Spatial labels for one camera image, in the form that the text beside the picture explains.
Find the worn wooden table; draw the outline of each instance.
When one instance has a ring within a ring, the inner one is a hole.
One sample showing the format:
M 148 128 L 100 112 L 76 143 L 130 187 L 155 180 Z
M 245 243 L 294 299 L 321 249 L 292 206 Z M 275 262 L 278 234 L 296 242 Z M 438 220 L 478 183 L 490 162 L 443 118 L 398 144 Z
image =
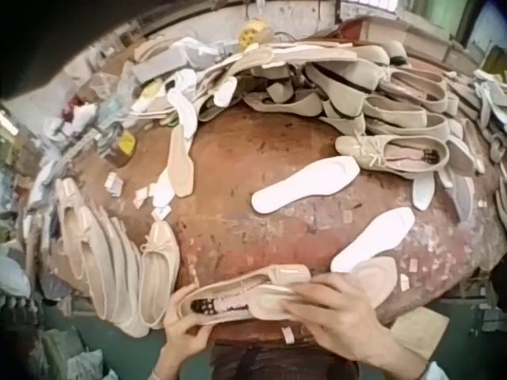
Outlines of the worn wooden table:
M 283 180 L 305 165 L 336 154 L 338 133 L 317 120 L 281 114 L 261 114 L 245 105 L 225 111 L 200 127 L 190 155 L 195 163 L 194 193 L 176 198 L 168 221 L 181 248 L 178 285 L 197 281 L 208 285 L 270 264 L 299 263 L 312 273 L 329 271 L 331 259 L 380 213 L 411 205 L 411 182 L 387 173 L 363 170 L 334 196 L 300 200 L 270 215 L 250 205 L 257 190 Z M 151 202 L 136 210 L 135 190 L 155 182 L 166 164 L 170 130 L 142 132 L 135 157 L 122 169 L 91 153 L 77 164 L 83 171 L 83 192 L 120 217 L 130 238 L 140 245 L 151 223 Z M 110 170 L 125 180 L 123 194 L 111 198 L 104 189 Z M 505 233 L 494 210 L 497 170 L 486 160 L 486 175 L 475 178 L 471 221 L 458 225 L 446 192 L 437 186 L 430 208 L 414 211 L 416 224 L 395 250 L 398 272 L 410 279 L 399 285 L 378 308 L 381 321 L 424 305 L 456 285 L 480 264 L 491 266 L 506 251 Z M 417 271 L 409 271 L 417 259 Z M 245 321 L 219 325 L 217 340 L 277 342 L 280 327 L 290 325 L 298 339 L 308 332 L 289 322 Z

